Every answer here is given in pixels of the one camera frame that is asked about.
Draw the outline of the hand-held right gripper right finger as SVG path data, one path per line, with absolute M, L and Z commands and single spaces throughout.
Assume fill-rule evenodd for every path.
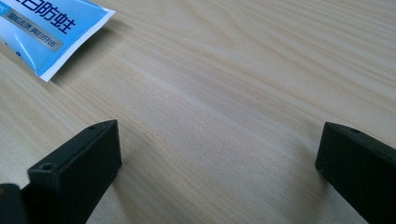
M 327 122 L 315 166 L 369 224 L 396 224 L 395 148 Z

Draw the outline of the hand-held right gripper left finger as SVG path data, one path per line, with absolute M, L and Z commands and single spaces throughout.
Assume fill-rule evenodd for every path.
M 28 169 L 32 224 L 85 224 L 121 167 L 118 122 L 94 124 Z

